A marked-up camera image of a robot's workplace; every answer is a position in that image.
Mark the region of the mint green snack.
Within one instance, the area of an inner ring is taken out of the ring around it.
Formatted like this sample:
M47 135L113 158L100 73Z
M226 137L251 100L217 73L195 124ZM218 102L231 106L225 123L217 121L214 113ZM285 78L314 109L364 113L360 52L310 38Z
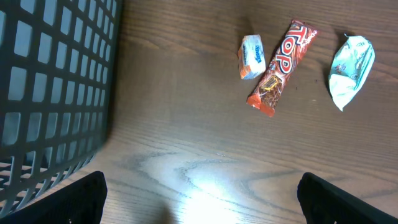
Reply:
M363 87L375 60L372 43L360 35L348 36L332 61L328 86L336 107L343 108Z

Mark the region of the orange Top chocolate bar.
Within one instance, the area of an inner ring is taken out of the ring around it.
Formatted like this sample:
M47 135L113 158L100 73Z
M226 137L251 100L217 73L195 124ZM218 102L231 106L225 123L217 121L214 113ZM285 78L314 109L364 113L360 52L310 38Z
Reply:
M273 59L246 103L272 117L289 78L318 35L310 24L292 20Z

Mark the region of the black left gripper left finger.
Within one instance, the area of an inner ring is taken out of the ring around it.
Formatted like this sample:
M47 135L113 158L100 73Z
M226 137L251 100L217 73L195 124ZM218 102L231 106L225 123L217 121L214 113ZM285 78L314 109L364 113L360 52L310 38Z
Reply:
M1 223L99 224L107 192L104 174L95 171L42 200L2 218Z

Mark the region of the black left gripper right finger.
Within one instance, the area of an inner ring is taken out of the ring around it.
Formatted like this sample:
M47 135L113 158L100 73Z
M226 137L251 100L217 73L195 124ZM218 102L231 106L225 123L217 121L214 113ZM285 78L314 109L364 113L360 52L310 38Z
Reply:
M297 198L308 224L397 224L396 217L310 172L302 176Z

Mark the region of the small orange white candy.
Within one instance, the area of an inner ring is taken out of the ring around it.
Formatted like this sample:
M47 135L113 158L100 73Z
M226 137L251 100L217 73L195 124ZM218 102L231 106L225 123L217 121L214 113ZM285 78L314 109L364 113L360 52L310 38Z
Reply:
M266 71L266 60L261 36L245 35L238 50L239 74L241 79L250 80Z

